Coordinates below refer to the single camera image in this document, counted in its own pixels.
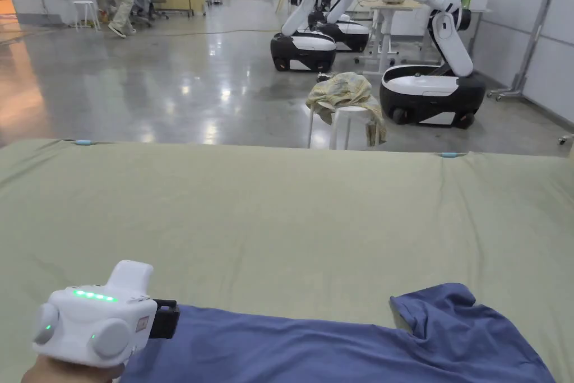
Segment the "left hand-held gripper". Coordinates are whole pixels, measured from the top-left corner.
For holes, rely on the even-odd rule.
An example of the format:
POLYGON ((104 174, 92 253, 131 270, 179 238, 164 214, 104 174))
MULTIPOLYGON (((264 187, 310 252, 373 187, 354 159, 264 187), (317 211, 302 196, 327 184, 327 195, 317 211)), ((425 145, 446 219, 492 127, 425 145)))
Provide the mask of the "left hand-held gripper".
POLYGON ((123 260, 104 285, 54 291, 38 309, 33 351, 83 366, 117 366, 150 339, 171 339, 180 307, 148 295, 153 271, 149 264, 123 260))

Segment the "person's left hand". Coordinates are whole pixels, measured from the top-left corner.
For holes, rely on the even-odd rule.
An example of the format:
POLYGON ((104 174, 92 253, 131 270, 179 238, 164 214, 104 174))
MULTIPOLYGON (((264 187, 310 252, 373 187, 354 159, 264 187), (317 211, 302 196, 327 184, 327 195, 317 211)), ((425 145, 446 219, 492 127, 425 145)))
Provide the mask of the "person's left hand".
POLYGON ((97 368, 39 355, 21 382, 113 382, 121 377, 124 369, 122 363, 111 368, 97 368))

